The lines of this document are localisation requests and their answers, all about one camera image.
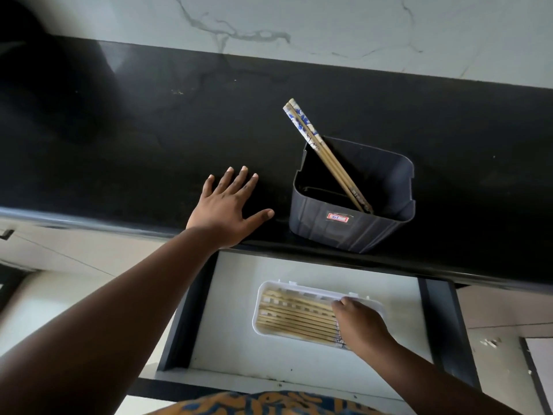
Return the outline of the person's left hand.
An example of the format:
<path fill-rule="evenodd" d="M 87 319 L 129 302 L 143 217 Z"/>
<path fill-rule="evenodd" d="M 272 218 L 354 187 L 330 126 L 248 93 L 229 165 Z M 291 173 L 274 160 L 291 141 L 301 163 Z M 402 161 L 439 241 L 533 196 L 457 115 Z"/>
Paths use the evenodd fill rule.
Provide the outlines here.
<path fill-rule="evenodd" d="M 247 177 L 248 198 L 239 199 L 231 195 L 231 183 L 239 172 L 229 167 L 217 184 L 215 178 L 210 197 L 203 200 L 201 192 L 185 227 L 187 232 L 200 231 L 214 237 L 212 242 L 218 249 L 233 247 L 254 232 L 244 230 L 243 220 L 247 217 L 243 216 L 243 208 L 257 186 L 259 175 Z"/>

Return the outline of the person's right hand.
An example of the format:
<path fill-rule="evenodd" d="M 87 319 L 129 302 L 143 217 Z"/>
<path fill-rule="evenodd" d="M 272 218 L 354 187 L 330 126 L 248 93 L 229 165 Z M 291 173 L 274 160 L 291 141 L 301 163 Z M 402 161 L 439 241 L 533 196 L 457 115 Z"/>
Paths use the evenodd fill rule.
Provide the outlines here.
<path fill-rule="evenodd" d="M 379 313 L 364 304 L 362 321 L 356 327 L 338 328 L 345 344 L 366 363 L 383 355 L 385 350 L 397 344 Z"/>

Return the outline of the person's right forearm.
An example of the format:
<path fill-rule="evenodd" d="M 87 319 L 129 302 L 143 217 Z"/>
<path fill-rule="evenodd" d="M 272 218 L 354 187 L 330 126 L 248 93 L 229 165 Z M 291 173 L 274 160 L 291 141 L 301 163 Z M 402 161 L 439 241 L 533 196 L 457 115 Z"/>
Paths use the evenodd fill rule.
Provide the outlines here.
<path fill-rule="evenodd" d="M 390 336 L 356 338 L 349 347 L 404 399 L 416 415 L 521 415 L 440 371 Z"/>

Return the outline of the person's left forearm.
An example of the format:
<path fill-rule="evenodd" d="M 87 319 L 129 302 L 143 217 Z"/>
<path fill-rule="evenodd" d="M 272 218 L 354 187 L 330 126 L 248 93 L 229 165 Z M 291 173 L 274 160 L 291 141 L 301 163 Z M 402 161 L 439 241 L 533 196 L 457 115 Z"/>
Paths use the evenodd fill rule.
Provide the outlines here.
<path fill-rule="evenodd" d="M 0 415 L 113 415 L 221 247 L 217 231 L 184 230 L 0 357 Z"/>

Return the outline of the dark grey plastic utensil holder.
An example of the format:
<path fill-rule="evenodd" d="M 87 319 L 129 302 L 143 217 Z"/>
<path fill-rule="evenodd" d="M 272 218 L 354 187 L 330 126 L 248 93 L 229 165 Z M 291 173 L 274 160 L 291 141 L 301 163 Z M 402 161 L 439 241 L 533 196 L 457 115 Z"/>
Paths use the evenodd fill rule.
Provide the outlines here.
<path fill-rule="evenodd" d="M 367 253 L 415 217 L 414 164 L 404 155 L 373 146 L 331 137 L 325 140 L 374 214 L 355 208 L 306 144 L 293 181 L 289 228 L 319 244 Z"/>

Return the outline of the open white kitchen drawer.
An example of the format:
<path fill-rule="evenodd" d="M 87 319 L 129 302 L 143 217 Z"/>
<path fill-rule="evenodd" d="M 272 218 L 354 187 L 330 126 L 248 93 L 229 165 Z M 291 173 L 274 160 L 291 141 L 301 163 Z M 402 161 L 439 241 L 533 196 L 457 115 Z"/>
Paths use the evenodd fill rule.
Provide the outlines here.
<path fill-rule="evenodd" d="M 258 334 L 253 325 L 258 290 L 271 281 L 379 301 L 397 342 L 481 388 L 451 283 L 231 252 L 217 257 L 196 340 L 184 343 L 190 357 L 173 360 L 163 375 L 220 390 L 308 391 L 382 411 L 410 411 L 352 351 Z"/>

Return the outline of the orange and blue patterned garment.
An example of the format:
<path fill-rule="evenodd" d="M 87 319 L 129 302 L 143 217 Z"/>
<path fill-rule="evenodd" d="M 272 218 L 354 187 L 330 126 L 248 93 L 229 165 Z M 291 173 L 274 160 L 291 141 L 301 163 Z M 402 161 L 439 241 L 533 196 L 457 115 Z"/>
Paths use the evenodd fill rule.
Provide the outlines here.
<path fill-rule="evenodd" d="M 145 415 L 387 415 L 342 398 L 295 391 L 221 392 L 177 402 Z"/>

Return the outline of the dark framed white panel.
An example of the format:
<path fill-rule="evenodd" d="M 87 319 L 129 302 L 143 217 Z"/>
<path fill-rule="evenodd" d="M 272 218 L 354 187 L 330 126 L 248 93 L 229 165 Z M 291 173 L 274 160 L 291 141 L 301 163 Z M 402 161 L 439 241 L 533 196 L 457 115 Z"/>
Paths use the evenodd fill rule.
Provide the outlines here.
<path fill-rule="evenodd" d="M 544 415 L 553 415 L 553 337 L 519 337 Z"/>

